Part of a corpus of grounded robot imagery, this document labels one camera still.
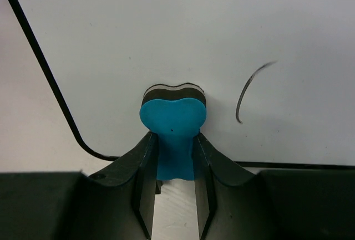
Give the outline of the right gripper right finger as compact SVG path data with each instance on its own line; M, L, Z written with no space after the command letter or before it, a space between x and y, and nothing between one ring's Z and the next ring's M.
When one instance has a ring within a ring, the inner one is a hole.
M353 239L354 167L237 164L193 140L200 239Z

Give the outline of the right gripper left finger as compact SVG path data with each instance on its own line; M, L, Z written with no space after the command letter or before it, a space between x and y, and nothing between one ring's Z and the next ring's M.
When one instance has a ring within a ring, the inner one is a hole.
M159 142L147 133L107 167L1 174L2 239L150 239Z

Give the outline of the blue bone-shaped eraser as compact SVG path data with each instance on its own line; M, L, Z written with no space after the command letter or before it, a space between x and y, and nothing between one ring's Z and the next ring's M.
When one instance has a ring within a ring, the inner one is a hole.
M143 95L139 116L158 136L157 179L193 181L193 139L207 118L203 89L193 83L152 85Z

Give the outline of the white whiteboard black frame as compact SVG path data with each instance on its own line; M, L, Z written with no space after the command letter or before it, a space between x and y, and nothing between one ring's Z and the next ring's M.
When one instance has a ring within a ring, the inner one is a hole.
M194 83L240 162L354 165L354 0L14 0L84 143L120 156L154 84Z

